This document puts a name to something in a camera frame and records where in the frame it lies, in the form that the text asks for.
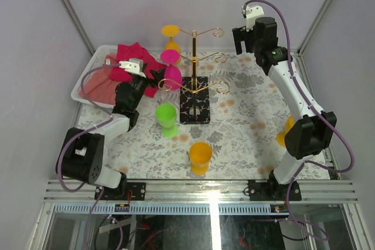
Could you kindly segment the magenta plastic wine glass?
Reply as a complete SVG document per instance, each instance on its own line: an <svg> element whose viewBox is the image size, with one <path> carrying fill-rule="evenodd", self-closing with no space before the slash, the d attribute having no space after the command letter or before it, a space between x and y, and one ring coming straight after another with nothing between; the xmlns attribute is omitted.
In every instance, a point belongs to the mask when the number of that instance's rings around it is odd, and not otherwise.
<svg viewBox="0 0 375 250"><path fill-rule="evenodd" d="M175 49L166 49L161 53L161 60L167 65L164 74L166 88L175 91L180 88L182 75L180 70L174 65L180 59L180 54Z"/></svg>

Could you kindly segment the orange plastic wine glass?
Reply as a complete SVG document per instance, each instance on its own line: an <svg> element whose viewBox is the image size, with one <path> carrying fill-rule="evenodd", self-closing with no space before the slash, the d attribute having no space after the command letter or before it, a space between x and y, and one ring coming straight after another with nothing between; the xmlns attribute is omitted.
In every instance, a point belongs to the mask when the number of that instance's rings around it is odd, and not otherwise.
<svg viewBox="0 0 375 250"><path fill-rule="evenodd" d="M177 65L181 61L180 46L174 40L174 38L179 34L179 31L179 27L176 25L166 25L161 30L162 34L169 38L169 41L165 45L161 54L161 60L165 64Z"/></svg>

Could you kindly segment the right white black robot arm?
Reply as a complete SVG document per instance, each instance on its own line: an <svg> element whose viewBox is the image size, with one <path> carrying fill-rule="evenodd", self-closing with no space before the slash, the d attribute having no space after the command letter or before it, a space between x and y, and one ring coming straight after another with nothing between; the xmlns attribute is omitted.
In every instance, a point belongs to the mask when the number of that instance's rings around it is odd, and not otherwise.
<svg viewBox="0 0 375 250"><path fill-rule="evenodd" d="M302 166L326 149L333 135L337 118L325 112L312 100L298 73L295 72L290 51L278 45L277 23L274 18L247 18L246 25L232 30L237 54L245 48L255 55L256 63L277 86L288 106L293 124L281 134L286 152L268 180L248 182L252 200L301 200L296 176Z"/></svg>

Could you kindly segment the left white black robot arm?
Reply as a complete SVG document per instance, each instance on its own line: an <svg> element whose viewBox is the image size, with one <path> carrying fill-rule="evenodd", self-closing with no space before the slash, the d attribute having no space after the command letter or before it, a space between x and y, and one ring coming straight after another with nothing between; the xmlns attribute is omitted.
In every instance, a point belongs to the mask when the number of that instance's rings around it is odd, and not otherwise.
<svg viewBox="0 0 375 250"><path fill-rule="evenodd" d="M127 175L104 166L107 143L122 133L129 132L137 123L137 107L149 86L163 86L166 68L152 70L151 76L134 73L130 82L121 82L115 88L115 104L109 118L88 129L72 127L63 142L56 163L61 187L75 193L89 184L99 189L97 200L130 200L132 188Z"/></svg>

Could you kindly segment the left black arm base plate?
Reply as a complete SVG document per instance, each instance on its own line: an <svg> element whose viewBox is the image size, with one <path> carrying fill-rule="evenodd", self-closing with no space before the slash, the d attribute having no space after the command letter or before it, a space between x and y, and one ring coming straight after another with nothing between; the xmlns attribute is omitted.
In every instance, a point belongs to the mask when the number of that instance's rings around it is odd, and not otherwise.
<svg viewBox="0 0 375 250"><path fill-rule="evenodd" d="M121 181L120 185L111 189L104 188L103 195L100 200L107 201L144 201L146 195L146 183L137 181Z"/></svg>

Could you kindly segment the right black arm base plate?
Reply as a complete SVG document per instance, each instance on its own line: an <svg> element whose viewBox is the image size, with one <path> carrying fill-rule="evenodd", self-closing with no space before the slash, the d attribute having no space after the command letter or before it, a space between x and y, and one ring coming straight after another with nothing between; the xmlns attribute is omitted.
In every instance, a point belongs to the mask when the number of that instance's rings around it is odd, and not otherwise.
<svg viewBox="0 0 375 250"><path fill-rule="evenodd" d="M251 201L286 201L289 184L278 184L272 181L248 181ZM291 184L289 201L301 201L301 189L297 181Z"/></svg>

